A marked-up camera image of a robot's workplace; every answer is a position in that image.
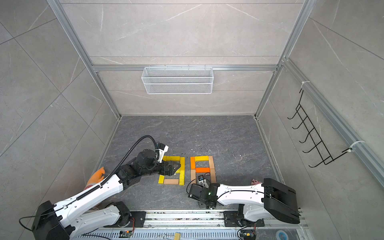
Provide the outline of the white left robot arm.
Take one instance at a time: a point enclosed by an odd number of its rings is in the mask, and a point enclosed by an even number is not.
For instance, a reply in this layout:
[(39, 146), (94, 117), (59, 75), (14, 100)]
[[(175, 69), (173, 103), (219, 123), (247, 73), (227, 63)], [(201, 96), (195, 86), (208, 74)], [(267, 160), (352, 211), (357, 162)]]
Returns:
[(104, 209), (92, 208), (109, 197), (137, 184), (143, 176), (172, 176), (181, 167), (175, 161), (163, 161), (163, 150), (143, 150), (127, 164), (117, 168), (108, 178), (92, 187), (55, 204), (42, 203), (32, 225), (36, 240), (70, 240), (101, 227), (125, 227), (133, 222), (123, 202)]

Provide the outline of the tan wooden block angled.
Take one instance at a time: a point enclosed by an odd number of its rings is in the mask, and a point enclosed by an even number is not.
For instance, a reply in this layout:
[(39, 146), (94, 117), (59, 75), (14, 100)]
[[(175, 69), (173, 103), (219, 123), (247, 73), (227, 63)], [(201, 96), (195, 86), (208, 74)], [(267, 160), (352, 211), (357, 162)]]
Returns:
[(192, 169), (191, 170), (191, 183), (192, 184), (195, 184), (196, 183), (196, 170), (195, 169)]

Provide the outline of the light wooden block front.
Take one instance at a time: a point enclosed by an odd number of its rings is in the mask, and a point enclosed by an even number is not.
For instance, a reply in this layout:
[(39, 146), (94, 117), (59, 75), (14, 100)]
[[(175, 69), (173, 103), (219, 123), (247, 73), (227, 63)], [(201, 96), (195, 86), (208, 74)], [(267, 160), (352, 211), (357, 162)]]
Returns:
[(210, 169), (215, 169), (213, 156), (209, 156), (209, 166), (210, 166)]

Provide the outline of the lime yellow block short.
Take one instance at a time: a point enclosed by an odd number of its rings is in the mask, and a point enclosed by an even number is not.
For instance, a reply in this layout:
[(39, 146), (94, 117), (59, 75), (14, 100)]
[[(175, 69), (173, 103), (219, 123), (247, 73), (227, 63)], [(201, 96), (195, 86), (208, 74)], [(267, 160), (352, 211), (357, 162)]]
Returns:
[(185, 173), (185, 157), (180, 158), (179, 174)]

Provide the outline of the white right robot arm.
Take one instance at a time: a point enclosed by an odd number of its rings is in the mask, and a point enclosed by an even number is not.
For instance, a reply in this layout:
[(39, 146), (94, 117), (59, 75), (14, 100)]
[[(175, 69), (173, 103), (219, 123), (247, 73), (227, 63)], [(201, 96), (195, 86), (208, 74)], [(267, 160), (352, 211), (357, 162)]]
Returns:
[(238, 216), (247, 222), (255, 223), (274, 217), (283, 223), (300, 223), (296, 191), (271, 178), (249, 186), (212, 183), (205, 187), (193, 183), (187, 188), (187, 194), (207, 209), (215, 209), (217, 204), (237, 204), (240, 211)]

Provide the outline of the orange block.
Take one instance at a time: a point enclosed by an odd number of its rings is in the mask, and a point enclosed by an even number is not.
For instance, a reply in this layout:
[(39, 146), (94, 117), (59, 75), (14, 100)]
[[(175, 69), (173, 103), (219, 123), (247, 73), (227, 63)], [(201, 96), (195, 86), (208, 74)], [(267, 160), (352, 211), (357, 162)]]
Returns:
[(196, 169), (195, 157), (190, 157), (190, 163), (191, 163), (191, 170), (195, 170)]
[(210, 168), (196, 168), (196, 173), (210, 173), (211, 169)]

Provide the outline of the yellow block angled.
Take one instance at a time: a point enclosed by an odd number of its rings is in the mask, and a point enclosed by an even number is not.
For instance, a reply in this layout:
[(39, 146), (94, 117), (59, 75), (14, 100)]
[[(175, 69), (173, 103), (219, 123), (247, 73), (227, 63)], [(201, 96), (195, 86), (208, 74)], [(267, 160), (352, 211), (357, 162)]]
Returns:
[(210, 158), (209, 156), (198, 156), (198, 157), (195, 157), (195, 161), (196, 162), (206, 162), (206, 161), (209, 161)]

